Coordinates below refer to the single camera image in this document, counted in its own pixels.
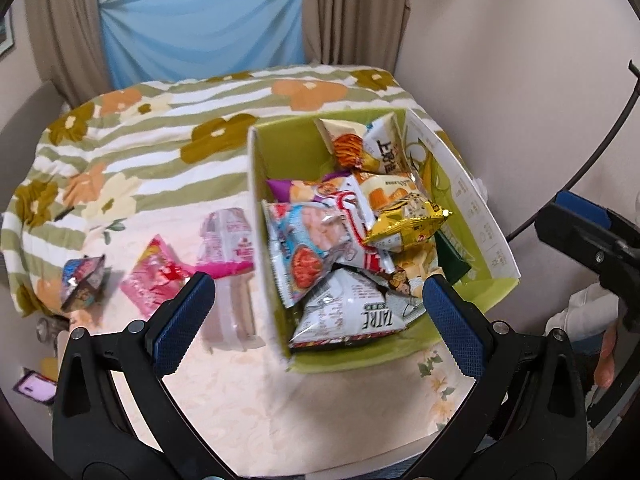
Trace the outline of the right hand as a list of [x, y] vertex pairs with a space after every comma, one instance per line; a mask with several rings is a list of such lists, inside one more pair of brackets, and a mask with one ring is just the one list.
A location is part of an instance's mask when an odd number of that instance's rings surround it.
[[603, 334], [599, 361], [593, 379], [599, 388], [610, 388], [615, 378], [614, 351], [617, 341], [617, 327], [612, 324]]

